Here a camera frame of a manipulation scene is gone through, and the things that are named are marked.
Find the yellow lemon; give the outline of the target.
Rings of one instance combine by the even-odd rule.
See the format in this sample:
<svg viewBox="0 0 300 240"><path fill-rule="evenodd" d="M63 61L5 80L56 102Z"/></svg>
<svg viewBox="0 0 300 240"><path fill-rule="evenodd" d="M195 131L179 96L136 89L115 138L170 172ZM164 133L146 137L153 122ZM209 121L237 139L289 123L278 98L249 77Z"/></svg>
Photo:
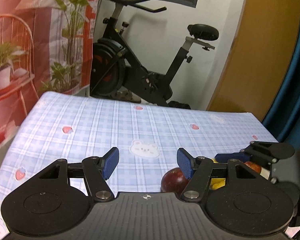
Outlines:
<svg viewBox="0 0 300 240"><path fill-rule="evenodd" d="M221 187L225 186L226 179L225 178L212 178L210 182L210 189L217 190Z"/></svg>

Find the red apple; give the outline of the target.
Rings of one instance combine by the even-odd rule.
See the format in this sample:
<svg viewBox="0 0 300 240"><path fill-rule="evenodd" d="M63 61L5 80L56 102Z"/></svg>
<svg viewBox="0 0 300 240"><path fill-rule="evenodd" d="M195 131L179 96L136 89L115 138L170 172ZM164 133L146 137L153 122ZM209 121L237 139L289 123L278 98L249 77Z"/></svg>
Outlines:
<svg viewBox="0 0 300 240"><path fill-rule="evenodd" d="M260 174L262 171L262 167L260 165L257 165L251 161L246 161L245 165L247 165L249 168L251 168L252 170L254 170L256 173Z"/></svg>

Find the wooden door panel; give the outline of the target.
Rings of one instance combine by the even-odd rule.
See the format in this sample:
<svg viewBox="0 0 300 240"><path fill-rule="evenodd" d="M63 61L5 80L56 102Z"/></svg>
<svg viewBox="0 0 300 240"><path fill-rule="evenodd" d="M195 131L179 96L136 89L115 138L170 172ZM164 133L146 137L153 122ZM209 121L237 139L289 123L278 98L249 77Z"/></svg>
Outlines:
<svg viewBox="0 0 300 240"><path fill-rule="evenodd" d="M207 109L263 120L287 72L300 28L300 0L245 0L236 37Z"/></svg>

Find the printed backdrop cloth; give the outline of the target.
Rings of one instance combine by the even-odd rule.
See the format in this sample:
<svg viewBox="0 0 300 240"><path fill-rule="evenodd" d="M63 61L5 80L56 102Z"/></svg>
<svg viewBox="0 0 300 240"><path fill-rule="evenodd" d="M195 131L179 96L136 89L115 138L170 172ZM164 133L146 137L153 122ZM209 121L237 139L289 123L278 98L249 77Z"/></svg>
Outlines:
<svg viewBox="0 0 300 240"><path fill-rule="evenodd" d="M98 0L0 0L0 147L47 91L88 95Z"/></svg>

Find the dark purple mangosteen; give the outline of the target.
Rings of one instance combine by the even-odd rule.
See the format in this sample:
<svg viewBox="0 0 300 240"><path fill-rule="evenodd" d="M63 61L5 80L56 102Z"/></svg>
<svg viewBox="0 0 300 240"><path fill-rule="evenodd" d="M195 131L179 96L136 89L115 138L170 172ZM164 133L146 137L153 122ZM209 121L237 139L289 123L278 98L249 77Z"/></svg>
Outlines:
<svg viewBox="0 0 300 240"><path fill-rule="evenodd" d="M185 178L179 167L166 172L161 180L161 192L173 192L181 195L189 180Z"/></svg>

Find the blue plaid tablecloth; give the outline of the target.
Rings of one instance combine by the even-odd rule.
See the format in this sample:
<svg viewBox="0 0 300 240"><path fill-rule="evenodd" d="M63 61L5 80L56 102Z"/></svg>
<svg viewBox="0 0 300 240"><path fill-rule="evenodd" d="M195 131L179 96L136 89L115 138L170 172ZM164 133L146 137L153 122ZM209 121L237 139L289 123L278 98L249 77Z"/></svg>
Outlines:
<svg viewBox="0 0 300 240"><path fill-rule="evenodd" d="M176 167L177 149L213 158L251 141L274 141L251 113L223 113L84 98L42 95L20 124L0 167L0 206L15 188L53 161L78 163L117 147L120 160L108 184L114 193L158 192ZM7 235L0 212L0 239Z"/></svg>

